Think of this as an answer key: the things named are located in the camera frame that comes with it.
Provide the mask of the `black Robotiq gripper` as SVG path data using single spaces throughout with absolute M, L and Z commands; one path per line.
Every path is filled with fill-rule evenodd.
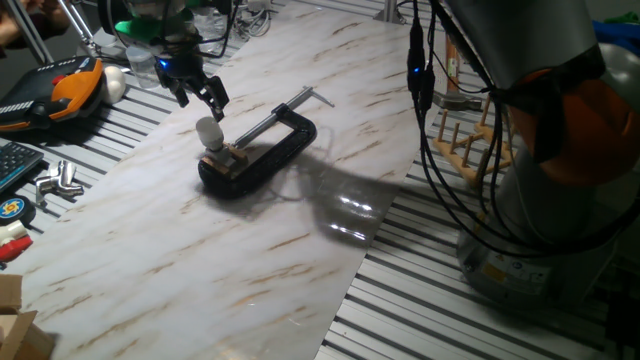
M 185 89 L 197 92 L 198 98 L 207 104 L 214 119 L 220 122 L 224 117 L 224 108 L 229 96 L 220 77 L 206 77 L 203 60 L 193 54 L 175 57 L 157 57 L 155 70 L 162 87 L 175 96 L 179 106 L 185 108 L 189 97 Z

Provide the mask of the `person's bare hand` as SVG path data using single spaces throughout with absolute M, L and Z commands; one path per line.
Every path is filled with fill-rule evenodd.
M 64 34 L 70 20 L 57 0 L 21 0 L 32 23 L 42 36 Z

